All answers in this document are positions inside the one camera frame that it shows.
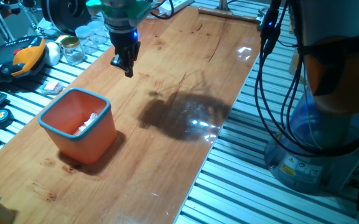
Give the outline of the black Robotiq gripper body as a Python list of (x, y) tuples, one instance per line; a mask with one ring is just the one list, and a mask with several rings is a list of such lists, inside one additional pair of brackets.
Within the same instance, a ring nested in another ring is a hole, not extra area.
[(138, 57), (140, 41), (138, 41), (138, 30), (130, 30), (125, 33), (109, 32), (111, 43), (114, 45), (114, 53), (123, 57), (129, 52), (134, 58)]

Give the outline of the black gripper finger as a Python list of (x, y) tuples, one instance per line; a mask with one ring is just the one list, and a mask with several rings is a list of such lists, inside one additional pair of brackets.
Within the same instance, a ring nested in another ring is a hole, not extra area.
[(127, 69), (127, 66), (125, 66), (123, 59), (119, 55), (115, 55), (112, 58), (111, 65), (119, 69)]
[(136, 61), (137, 57), (135, 55), (133, 55), (132, 53), (127, 53), (126, 56), (126, 66), (127, 66), (127, 71), (125, 72), (125, 76), (128, 78), (132, 78), (134, 73), (133, 73), (133, 67), (134, 67), (134, 62)]

